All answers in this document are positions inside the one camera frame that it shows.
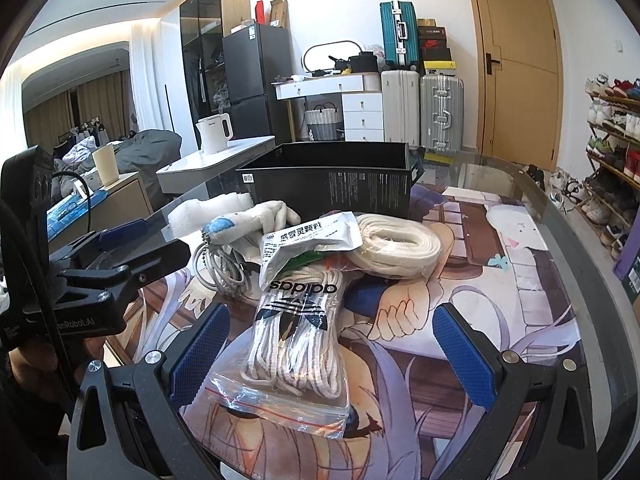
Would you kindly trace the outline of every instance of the dark gray refrigerator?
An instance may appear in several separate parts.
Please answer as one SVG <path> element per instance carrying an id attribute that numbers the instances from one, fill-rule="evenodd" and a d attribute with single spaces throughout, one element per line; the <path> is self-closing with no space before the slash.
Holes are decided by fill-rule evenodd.
<path id="1" fill-rule="evenodd" d="M 271 84 L 277 75 L 292 73 L 289 31 L 256 24 L 222 43 L 234 138 L 273 135 L 276 144 L 291 142 L 287 105 Z"/>

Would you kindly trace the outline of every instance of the gray bedding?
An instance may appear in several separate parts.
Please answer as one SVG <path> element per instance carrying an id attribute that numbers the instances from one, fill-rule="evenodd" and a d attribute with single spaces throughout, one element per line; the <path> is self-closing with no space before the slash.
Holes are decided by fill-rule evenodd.
<path id="1" fill-rule="evenodd" d="M 114 146 L 116 163 L 120 174 L 139 171 L 145 185 L 146 194 L 154 210 L 160 209 L 166 202 L 156 171 L 180 159 L 182 138 L 169 130 L 144 130 L 133 139 L 124 140 Z M 83 174 L 95 167 L 94 158 L 89 156 L 77 169 L 55 160 L 55 171 L 75 171 Z M 54 202 L 61 200 L 73 191 L 73 178 L 63 176 L 54 179 L 52 197 Z"/>

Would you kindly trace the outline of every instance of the glass table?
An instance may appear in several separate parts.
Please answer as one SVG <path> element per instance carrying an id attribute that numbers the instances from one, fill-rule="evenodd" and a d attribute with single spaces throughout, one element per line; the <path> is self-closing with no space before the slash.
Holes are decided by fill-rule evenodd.
<path id="1" fill-rule="evenodd" d="M 196 401 L 182 409 L 194 436 L 223 463 L 260 480 L 332 480 L 344 478 L 345 471 L 351 472 L 349 478 L 396 478 L 394 464 L 399 463 L 408 472 L 403 478 L 437 478 L 470 413 L 430 329 L 433 303 L 451 300 L 498 348 L 517 350 L 538 364 L 571 358 L 586 370 L 598 478 L 616 473 L 616 478 L 634 478 L 639 418 L 634 350 L 602 275 L 563 213 L 519 167 L 495 158 L 459 153 L 448 166 L 431 166 L 427 174 L 429 187 L 442 193 L 446 203 L 429 208 L 418 200 L 411 215 L 448 240 L 447 255 L 420 290 L 398 281 L 385 285 L 391 296 L 415 300 L 416 309 L 423 302 L 424 322 L 404 337 L 385 333 L 376 313 L 385 309 L 380 297 L 368 314 L 345 298 L 343 327 L 349 330 L 340 338 L 343 354 L 348 352 L 346 360 L 359 370 L 366 369 L 355 381 L 367 395 L 351 393 L 352 404 L 360 403 L 357 427 L 341 440 L 288 430 L 220 406 L 205 381 Z M 236 191 L 243 190 L 233 170 L 199 185 L 151 216 L 146 238 L 105 255 L 99 266 L 108 268 L 172 239 L 167 215 L 185 200 Z M 200 234 L 184 240 L 193 251 Z M 214 301 L 214 294 L 192 278 L 186 269 L 143 289 L 145 297 L 127 310 L 127 331 L 109 340 L 121 361 L 135 362 L 144 355 L 142 349 L 165 348 Z M 231 343 L 250 328 L 255 305 L 231 298 L 215 301 L 231 311 Z M 167 308 L 173 309 L 170 316 Z M 146 330 L 160 318 L 166 326 Z M 357 335 L 348 337 L 354 330 Z M 150 332 L 155 340 L 145 340 Z M 391 402 L 388 396 L 396 398 Z M 413 424 L 399 427 L 391 423 L 394 419 Z M 496 470 L 496 478 L 508 471 L 515 441 L 511 459 Z"/>

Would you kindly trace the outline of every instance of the wooden door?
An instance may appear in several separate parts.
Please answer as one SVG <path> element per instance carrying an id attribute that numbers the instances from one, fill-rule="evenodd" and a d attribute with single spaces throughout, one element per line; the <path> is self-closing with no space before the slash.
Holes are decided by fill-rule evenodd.
<path id="1" fill-rule="evenodd" d="M 484 155 L 552 170 L 562 113 L 561 59 L 552 3 L 475 1 L 479 55 L 484 62 L 479 103 L 479 127 L 484 127 L 478 149 Z"/>

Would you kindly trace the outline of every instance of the anime illustration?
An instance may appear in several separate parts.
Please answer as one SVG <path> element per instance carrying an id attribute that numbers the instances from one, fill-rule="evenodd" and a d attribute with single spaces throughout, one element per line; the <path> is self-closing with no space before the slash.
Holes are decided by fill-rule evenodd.
<path id="1" fill-rule="evenodd" d="M 410 215 L 442 242 L 431 276 L 386 280 L 364 274 L 345 292 L 338 332 L 356 416 L 344 437 L 326 439 L 230 410 L 205 380 L 183 411 L 207 449 L 259 480 L 438 478 L 484 413 L 468 400 L 433 336 L 432 313 L 446 301 L 501 351 L 537 364 L 565 358 L 584 363 L 569 299 L 525 207 L 484 192 L 437 191 L 440 203 L 433 193 L 421 200 L 418 190 Z M 183 269 L 145 287 L 127 311 L 127 331 L 112 346 L 135 362 L 153 345 L 165 348 L 212 301 L 227 304 L 232 316 L 222 354 L 247 345 L 254 302 L 216 297 L 192 274 Z M 492 478 L 509 470 L 533 407 L 523 409 Z"/>

